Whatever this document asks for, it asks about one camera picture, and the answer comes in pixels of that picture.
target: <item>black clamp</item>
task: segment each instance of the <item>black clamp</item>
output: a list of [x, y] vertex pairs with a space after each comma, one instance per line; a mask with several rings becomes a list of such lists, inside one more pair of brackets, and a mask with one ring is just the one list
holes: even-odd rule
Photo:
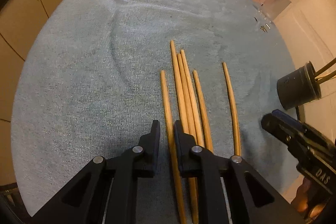
[[31, 219], [32, 224], [130, 224], [135, 222], [137, 178], [156, 171], [160, 123], [137, 146], [106, 160], [93, 158]]
[[332, 141], [278, 109], [262, 118], [261, 127], [288, 146], [302, 175], [329, 195], [336, 193], [336, 147]]
[[182, 177], [197, 177], [200, 224], [229, 224], [221, 178], [225, 184], [232, 223], [303, 224], [303, 218], [240, 156], [215, 156], [197, 146], [183, 133], [181, 121], [174, 124], [179, 171]]

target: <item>small screw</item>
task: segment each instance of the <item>small screw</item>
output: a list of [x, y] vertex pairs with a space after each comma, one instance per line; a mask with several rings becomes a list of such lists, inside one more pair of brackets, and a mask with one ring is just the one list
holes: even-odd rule
[[195, 153], [199, 153], [199, 152], [201, 152], [201, 151], [203, 150], [203, 148], [200, 147], [200, 146], [198, 146], [198, 145], [195, 145], [195, 146], [193, 146], [193, 147], [191, 148], [191, 150], [192, 150], [193, 152], [195, 152]]
[[102, 156], [97, 156], [97, 157], [93, 158], [93, 162], [96, 163], [96, 164], [102, 163], [103, 160], [104, 160], [104, 158]]
[[233, 156], [231, 157], [231, 160], [232, 160], [234, 163], [239, 164], [239, 163], [242, 162], [243, 159], [241, 158], [241, 156], [233, 155]]
[[134, 146], [132, 150], [134, 153], [140, 153], [142, 152], [143, 148], [137, 145], [137, 146]]

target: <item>black cylindrical container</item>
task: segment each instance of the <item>black cylindrical container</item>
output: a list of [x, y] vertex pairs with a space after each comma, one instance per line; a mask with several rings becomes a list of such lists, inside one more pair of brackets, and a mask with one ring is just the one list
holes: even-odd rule
[[321, 99], [321, 89], [315, 81], [314, 73], [314, 66], [309, 61], [278, 80], [278, 96], [285, 110]]

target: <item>blue cloth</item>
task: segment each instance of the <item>blue cloth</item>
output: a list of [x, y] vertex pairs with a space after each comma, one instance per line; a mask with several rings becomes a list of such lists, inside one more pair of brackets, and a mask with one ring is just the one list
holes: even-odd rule
[[178, 119], [171, 39], [198, 71], [214, 153], [233, 154], [225, 61], [243, 157], [277, 190], [287, 188], [297, 177], [296, 160], [260, 119], [281, 108], [276, 82], [294, 65], [276, 27], [266, 33], [264, 23], [252, 0], [64, 0], [32, 46], [15, 96], [12, 154], [28, 212], [36, 213], [93, 157], [108, 159], [136, 145], [158, 119], [157, 175], [139, 180], [137, 223], [178, 223], [160, 87], [166, 70]]

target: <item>wooden stick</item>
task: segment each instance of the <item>wooden stick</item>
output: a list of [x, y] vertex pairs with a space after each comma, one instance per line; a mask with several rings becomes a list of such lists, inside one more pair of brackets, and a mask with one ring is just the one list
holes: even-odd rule
[[323, 77], [326, 77], [327, 75], [319, 75], [319, 76], [317, 76], [316, 78], [315, 78], [315, 80], [317, 81], [317, 80], [320, 80], [320, 79], [322, 79]]
[[227, 94], [228, 94], [229, 102], [230, 102], [235, 155], [241, 156], [242, 148], [240, 144], [240, 132], [239, 132], [238, 113], [237, 113], [235, 96], [233, 94], [231, 79], [230, 79], [230, 75], [229, 75], [229, 71], [227, 69], [226, 63], [223, 62], [222, 65], [223, 65], [223, 70], [224, 70], [224, 75], [225, 75]]
[[336, 63], [336, 58], [331, 60], [327, 65], [323, 68], [319, 69], [317, 72], [314, 73], [314, 77], [319, 76], [321, 73], [325, 72], [327, 69], [331, 68]]
[[334, 76], [336, 76], [336, 70], [334, 70], [332, 73], [329, 73], [327, 76], [325, 76], [325, 77], [323, 77], [323, 78], [317, 80], [316, 83], [317, 83], [318, 85], [320, 85], [320, 84], [322, 84], [322, 83], [324, 83], [324, 82], [330, 80], [330, 79], [333, 78]]
[[[173, 40], [170, 41], [170, 50], [171, 50], [171, 58], [172, 58], [173, 69], [174, 69], [178, 111], [180, 114], [180, 119], [182, 122], [183, 130], [185, 133], [189, 133], [188, 119], [187, 119], [184, 95], [183, 95], [183, 88], [182, 88], [181, 76], [180, 76], [180, 71], [179, 71], [179, 63], [177, 61], [175, 44]], [[198, 224], [198, 201], [197, 201], [197, 191], [196, 191], [196, 178], [189, 178], [188, 182], [189, 182], [192, 220], [193, 220], [193, 224]]]
[[[188, 91], [187, 81], [185, 78], [181, 54], [177, 54], [177, 61], [178, 61], [178, 66], [180, 69], [180, 76], [181, 76], [181, 81], [182, 81], [183, 96], [184, 96], [185, 109], [186, 109], [186, 114], [187, 114], [187, 119], [188, 119], [189, 134], [194, 137], [195, 142], [197, 143], [193, 111], [191, 109], [189, 91]], [[197, 200], [197, 190], [196, 190], [196, 179], [195, 178], [189, 178], [189, 188], [190, 188], [191, 214], [192, 214], [193, 223], [196, 224], [198, 223], [199, 220], [198, 220], [198, 200]]]
[[208, 119], [208, 114], [207, 114], [207, 108], [205, 106], [201, 83], [198, 78], [197, 71], [194, 70], [193, 75], [194, 75], [195, 87], [196, 87], [196, 92], [197, 92], [197, 97], [198, 97], [198, 102], [199, 102], [199, 111], [201, 113], [205, 147], [206, 149], [210, 150], [213, 153], [213, 145], [212, 145], [212, 139], [211, 139], [209, 119]]
[[180, 224], [186, 224], [186, 215], [184, 211], [184, 202], [183, 202], [183, 192], [182, 192], [182, 182], [179, 172], [179, 167], [177, 163], [176, 156], [176, 146], [174, 141], [174, 130], [173, 130], [173, 118], [170, 109], [166, 74], [164, 70], [161, 70], [161, 90], [162, 90], [162, 99], [163, 99], [163, 107], [165, 110], [165, 118], [166, 118], [166, 129], [167, 129], [167, 138], [168, 138], [168, 146], [171, 158], [171, 165], [173, 170], [173, 178], [175, 184], [175, 195], [177, 201], [178, 213], [180, 215]]
[[191, 108], [193, 110], [193, 116], [194, 116], [194, 125], [195, 125], [195, 131], [196, 131], [196, 137], [197, 137], [197, 144], [204, 147], [204, 140], [203, 140], [203, 134], [202, 134], [202, 126], [201, 126], [201, 120], [198, 113], [198, 107], [196, 102], [196, 96], [194, 92], [193, 82], [191, 81], [190, 77], [190, 71], [187, 63], [187, 58], [185, 57], [184, 50], [181, 50], [181, 57], [183, 61], [183, 67], [184, 67], [184, 73], [187, 80], [188, 85], [188, 91], [189, 91], [189, 97], [191, 102]]
[[186, 114], [186, 109], [185, 109], [183, 88], [182, 88], [179, 64], [177, 62], [174, 40], [170, 41], [170, 50], [171, 50], [171, 58], [172, 58], [173, 69], [174, 69], [174, 78], [175, 78], [175, 87], [176, 87], [176, 94], [177, 94], [178, 111], [179, 111], [179, 114], [180, 114], [180, 119], [181, 119], [181, 122], [182, 122], [183, 131], [184, 131], [184, 133], [189, 133], [188, 119], [187, 119], [187, 114]]
[[195, 131], [193, 110], [191, 109], [189, 90], [188, 90], [187, 80], [185, 78], [185, 73], [184, 73], [184, 67], [183, 67], [183, 61], [182, 61], [181, 54], [177, 54], [177, 61], [178, 61], [178, 67], [180, 69], [180, 75], [181, 75], [181, 81], [182, 81], [183, 96], [184, 96], [184, 102], [185, 102], [185, 109], [186, 109], [186, 112], [187, 112], [189, 134], [192, 135], [195, 138], [195, 142], [196, 142], [196, 144], [198, 144], [197, 143], [196, 131]]

